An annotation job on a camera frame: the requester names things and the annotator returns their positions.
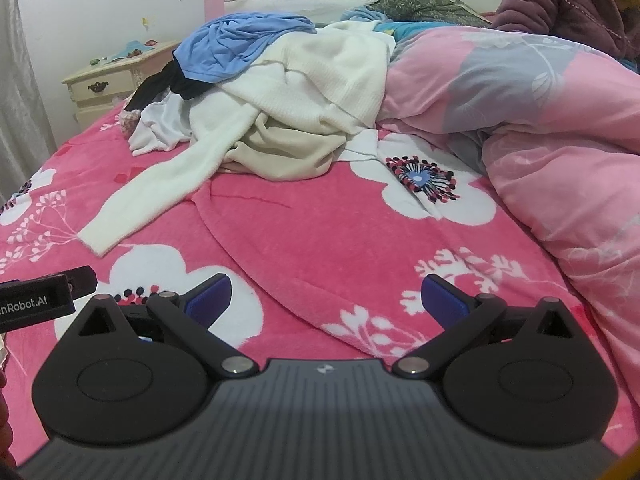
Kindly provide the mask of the light blue t-shirt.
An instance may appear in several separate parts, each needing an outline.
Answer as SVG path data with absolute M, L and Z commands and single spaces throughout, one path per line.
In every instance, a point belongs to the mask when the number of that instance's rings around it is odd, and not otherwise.
M 244 72 L 270 44 L 290 32 L 314 34 L 316 26 L 293 13 L 226 14 L 182 40 L 174 58 L 186 79 L 218 84 Z

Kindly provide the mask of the grey curtain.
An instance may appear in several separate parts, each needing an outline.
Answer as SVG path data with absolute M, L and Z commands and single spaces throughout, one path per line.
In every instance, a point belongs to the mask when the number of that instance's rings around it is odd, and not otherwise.
M 28 54 L 18 0 L 1 0 L 1 200 L 56 150 Z

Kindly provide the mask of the pink floral bed blanket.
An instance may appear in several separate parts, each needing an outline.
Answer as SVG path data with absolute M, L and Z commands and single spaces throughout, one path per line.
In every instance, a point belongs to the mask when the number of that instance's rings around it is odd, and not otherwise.
M 558 297 L 605 349 L 589 308 L 486 179 L 415 136 L 381 133 L 380 150 L 451 170 L 456 199 L 426 210 L 376 159 L 337 162 L 306 181 L 217 174 L 100 257 L 79 231 L 108 196 L 164 160 L 132 156 L 108 114 L 64 143 L 3 207 L 1 276 L 90 266 L 98 292 L 128 306 L 224 274 L 231 301 L 213 332 L 254 360 L 392 362 L 439 332 L 420 295 L 435 273 L 514 306 Z

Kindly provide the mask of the white shirt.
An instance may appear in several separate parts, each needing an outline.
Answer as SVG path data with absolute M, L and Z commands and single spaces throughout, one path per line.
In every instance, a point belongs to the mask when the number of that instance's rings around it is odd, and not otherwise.
M 189 142 L 192 136 L 190 109 L 188 101 L 172 92 L 145 107 L 128 140 L 131 154 L 169 152 L 180 143 Z

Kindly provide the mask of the cream nightstand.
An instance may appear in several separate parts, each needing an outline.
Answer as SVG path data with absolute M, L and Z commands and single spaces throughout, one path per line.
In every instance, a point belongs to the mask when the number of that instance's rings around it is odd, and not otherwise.
M 178 44 L 178 41 L 161 42 L 152 50 L 132 58 L 85 67 L 63 79 L 81 130 L 89 128 L 120 101 L 126 100 L 146 77 L 160 72 L 172 59 L 172 51 Z

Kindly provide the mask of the pink grey quilt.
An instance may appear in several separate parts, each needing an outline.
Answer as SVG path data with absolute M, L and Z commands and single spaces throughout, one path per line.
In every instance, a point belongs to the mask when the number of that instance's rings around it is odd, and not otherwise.
M 639 77 L 584 44 L 462 26 L 401 41 L 378 120 L 483 171 L 639 390 Z

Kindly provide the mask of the beige garment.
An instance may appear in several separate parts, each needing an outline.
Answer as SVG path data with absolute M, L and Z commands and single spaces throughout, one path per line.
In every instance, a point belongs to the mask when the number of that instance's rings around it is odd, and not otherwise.
M 329 171 L 346 141 L 344 132 L 303 131 L 260 113 L 224 155 L 219 171 L 254 174 L 269 181 L 313 179 Z

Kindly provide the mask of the black garment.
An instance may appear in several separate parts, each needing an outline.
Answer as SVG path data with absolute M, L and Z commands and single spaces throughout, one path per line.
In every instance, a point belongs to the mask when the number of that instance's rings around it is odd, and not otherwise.
M 180 65 L 172 60 L 159 73 L 145 78 L 125 106 L 125 110 L 127 112 L 133 110 L 142 112 L 145 107 L 167 90 L 178 94 L 181 99 L 189 101 L 201 96 L 213 86 L 207 82 L 186 78 Z

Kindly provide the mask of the white knit sweater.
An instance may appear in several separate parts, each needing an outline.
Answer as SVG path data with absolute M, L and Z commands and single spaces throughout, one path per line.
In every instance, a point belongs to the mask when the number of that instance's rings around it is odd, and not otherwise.
M 281 37 L 239 76 L 189 102 L 191 140 L 114 192 L 79 239 L 103 256 L 147 226 L 213 177 L 260 113 L 303 131 L 344 132 L 346 144 L 372 129 L 394 47 L 363 23 Z

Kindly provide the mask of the person in purple jacket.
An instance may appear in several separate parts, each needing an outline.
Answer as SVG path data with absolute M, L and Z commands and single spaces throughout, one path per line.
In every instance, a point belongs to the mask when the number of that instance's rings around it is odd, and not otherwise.
M 639 59 L 639 0 L 501 0 L 491 27 L 563 38 L 619 61 Z

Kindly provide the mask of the green patterned pillow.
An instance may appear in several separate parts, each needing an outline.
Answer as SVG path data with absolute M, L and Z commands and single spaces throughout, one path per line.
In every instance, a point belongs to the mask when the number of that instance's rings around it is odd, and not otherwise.
M 487 18 L 462 0 L 375 0 L 368 3 L 367 8 L 395 22 L 445 22 L 490 27 Z

